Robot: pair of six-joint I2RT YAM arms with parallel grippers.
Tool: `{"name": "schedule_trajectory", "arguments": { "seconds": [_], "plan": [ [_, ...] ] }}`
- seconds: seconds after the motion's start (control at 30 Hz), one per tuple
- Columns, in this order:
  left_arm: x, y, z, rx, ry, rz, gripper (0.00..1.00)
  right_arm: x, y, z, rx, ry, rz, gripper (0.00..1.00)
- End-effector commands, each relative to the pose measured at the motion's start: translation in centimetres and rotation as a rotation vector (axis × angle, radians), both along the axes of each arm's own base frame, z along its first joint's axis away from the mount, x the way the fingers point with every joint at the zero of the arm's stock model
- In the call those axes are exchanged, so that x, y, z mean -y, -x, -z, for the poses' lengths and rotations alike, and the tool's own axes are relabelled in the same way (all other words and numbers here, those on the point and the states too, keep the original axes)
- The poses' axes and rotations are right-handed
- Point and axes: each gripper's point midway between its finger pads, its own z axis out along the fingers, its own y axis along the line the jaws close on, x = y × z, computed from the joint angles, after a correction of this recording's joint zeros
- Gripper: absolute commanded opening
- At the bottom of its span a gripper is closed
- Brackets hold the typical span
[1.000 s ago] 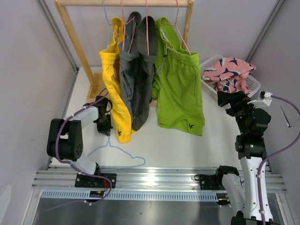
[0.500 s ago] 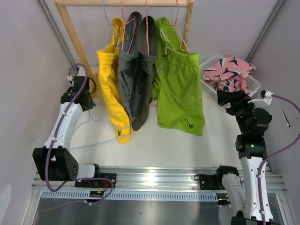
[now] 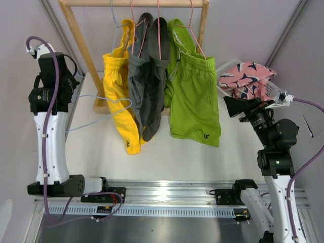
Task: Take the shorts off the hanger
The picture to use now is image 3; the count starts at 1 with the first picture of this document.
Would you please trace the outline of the pink shark print shorts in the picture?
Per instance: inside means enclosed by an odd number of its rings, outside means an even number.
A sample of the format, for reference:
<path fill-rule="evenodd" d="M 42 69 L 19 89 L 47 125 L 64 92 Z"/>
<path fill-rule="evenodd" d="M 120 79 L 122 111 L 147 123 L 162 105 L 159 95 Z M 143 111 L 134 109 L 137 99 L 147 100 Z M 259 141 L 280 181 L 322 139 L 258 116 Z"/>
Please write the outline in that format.
<path fill-rule="evenodd" d="M 266 85 L 277 72 L 264 65 L 249 61 L 234 65 L 220 75 L 218 86 L 224 91 L 231 91 L 233 98 L 251 100 L 260 98 L 270 100 Z"/>

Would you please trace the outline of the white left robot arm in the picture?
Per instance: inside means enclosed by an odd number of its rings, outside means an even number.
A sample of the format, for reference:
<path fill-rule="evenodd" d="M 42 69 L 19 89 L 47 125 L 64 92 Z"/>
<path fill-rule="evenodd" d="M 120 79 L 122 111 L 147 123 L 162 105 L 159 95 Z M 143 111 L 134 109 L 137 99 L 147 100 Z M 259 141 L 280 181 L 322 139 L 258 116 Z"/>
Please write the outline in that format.
<path fill-rule="evenodd" d="M 105 177 L 71 175 L 68 171 L 65 128 L 79 82 L 68 70 L 65 57 L 55 52 L 38 58 L 40 73 L 28 97 L 37 130 L 38 169 L 27 192 L 43 197 L 80 197 L 83 203 L 124 202 L 126 188 L 109 186 Z"/>

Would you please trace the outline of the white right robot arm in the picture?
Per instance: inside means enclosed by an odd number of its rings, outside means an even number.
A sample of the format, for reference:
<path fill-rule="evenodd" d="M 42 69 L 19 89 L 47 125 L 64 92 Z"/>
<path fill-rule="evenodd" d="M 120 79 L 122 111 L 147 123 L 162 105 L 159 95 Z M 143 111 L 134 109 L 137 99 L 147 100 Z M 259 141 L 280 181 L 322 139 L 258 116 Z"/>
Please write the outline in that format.
<path fill-rule="evenodd" d="M 245 206 L 260 232 L 260 242 L 306 242 L 303 233 L 294 189 L 294 170 L 290 148 L 297 143 L 299 127 L 290 119 L 274 121 L 274 108 L 289 106 L 293 97 L 280 94 L 277 98 L 262 101 L 225 96 L 230 117 L 249 122 L 263 149 L 258 151 L 257 164 L 264 177 L 272 209 L 262 201 L 258 186 L 252 179 L 235 180 L 231 189 L 214 189 L 219 206 Z"/>

